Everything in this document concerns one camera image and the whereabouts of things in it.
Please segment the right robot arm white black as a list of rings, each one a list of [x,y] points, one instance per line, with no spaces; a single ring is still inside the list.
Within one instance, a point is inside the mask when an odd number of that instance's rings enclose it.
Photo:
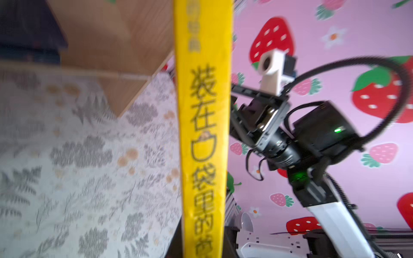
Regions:
[[[338,68],[372,65],[385,68],[400,78],[400,96],[381,123],[365,136],[329,101],[302,104],[311,111],[293,124],[289,93],[314,75]],[[344,161],[352,152],[385,132],[403,113],[411,96],[411,76],[391,58],[355,57],[312,69],[284,86],[275,96],[232,84],[231,100],[237,95],[251,98],[249,105],[230,108],[230,134],[267,161],[270,170],[284,169],[293,193],[318,220],[340,258],[385,258],[386,252],[374,241],[354,212],[340,185],[328,173],[330,166]]]

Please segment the purple-navy book yellow label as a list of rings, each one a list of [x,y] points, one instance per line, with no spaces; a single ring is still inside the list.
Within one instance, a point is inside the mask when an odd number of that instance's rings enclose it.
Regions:
[[[67,47],[46,1],[1,1],[1,59],[59,65]]]

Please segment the yellow cartoon cover book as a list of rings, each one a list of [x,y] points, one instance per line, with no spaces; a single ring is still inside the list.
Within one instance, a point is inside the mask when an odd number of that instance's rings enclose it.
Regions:
[[[185,258],[223,251],[232,32],[232,1],[174,2]]]

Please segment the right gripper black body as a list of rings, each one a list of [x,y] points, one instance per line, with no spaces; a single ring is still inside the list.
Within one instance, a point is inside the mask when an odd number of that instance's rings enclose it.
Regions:
[[[268,161],[271,170],[307,169],[323,158],[333,164],[360,136],[330,101],[291,109],[287,97],[231,86],[233,94],[250,97],[248,105],[232,107],[230,135]]]

